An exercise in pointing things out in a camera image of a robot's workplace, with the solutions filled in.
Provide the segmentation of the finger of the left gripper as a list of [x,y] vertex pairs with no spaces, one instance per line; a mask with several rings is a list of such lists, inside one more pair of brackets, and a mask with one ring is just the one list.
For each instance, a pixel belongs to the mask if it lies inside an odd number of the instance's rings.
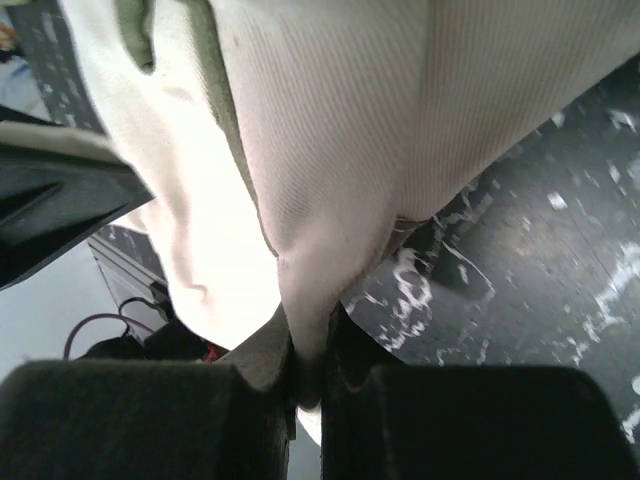
[[2,108],[2,288],[150,198],[105,136]]

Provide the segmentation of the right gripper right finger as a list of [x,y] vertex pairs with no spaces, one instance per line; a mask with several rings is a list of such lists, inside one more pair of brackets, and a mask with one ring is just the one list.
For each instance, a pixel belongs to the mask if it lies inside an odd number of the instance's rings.
[[342,307],[322,407],[326,479],[629,479],[602,390],[559,366],[410,366]]

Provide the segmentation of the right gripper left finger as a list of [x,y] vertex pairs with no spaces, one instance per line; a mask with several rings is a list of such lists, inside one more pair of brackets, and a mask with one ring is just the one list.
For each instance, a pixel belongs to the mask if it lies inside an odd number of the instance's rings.
[[211,363],[37,361],[1,385],[5,479],[283,479],[282,310]]

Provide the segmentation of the work glove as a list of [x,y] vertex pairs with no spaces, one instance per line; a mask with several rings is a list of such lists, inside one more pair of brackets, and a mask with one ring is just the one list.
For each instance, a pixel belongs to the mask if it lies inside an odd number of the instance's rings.
[[470,180],[639,50],[635,1],[432,1],[413,157],[394,231]]
[[64,1],[83,82],[120,158],[152,193],[147,231],[179,318],[233,349],[277,307],[298,357],[323,355],[341,295],[402,217],[362,160],[248,161],[206,1]]

